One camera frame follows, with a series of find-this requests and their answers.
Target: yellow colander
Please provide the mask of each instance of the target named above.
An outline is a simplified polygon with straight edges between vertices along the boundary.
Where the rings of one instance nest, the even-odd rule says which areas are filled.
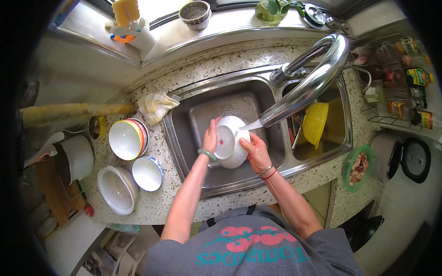
[[[315,146],[315,149],[319,146],[327,114],[328,103],[324,102],[313,103],[305,112],[304,120],[302,121],[302,133],[305,139]]]

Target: blue and white bowl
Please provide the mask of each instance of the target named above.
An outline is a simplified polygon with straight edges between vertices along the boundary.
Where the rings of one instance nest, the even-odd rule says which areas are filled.
[[[140,188],[153,192],[163,183],[164,168],[156,158],[142,156],[132,164],[132,175]]]

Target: person's left hand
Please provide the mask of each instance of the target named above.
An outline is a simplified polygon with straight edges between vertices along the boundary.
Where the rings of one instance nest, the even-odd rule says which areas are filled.
[[[203,150],[206,150],[213,154],[215,148],[217,147],[217,123],[221,120],[221,117],[210,120],[210,125],[206,132],[204,132],[204,136],[202,138],[202,146]]]

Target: raw meat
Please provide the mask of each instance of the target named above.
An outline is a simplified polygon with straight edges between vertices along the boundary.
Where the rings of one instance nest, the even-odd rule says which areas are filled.
[[[351,166],[349,185],[353,186],[353,183],[360,182],[364,176],[364,171],[368,168],[367,156],[363,153],[359,153]]]

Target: cutting board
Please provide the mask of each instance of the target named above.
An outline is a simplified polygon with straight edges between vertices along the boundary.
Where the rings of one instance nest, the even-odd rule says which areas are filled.
[[[55,156],[52,156],[47,161],[35,163],[33,166],[35,166],[37,181],[45,195],[46,203],[52,210],[59,227],[62,227],[68,222],[70,212],[82,210],[86,202],[83,195],[79,195],[80,189],[76,181],[71,185],[63,185],[57,174],[55,160]]]

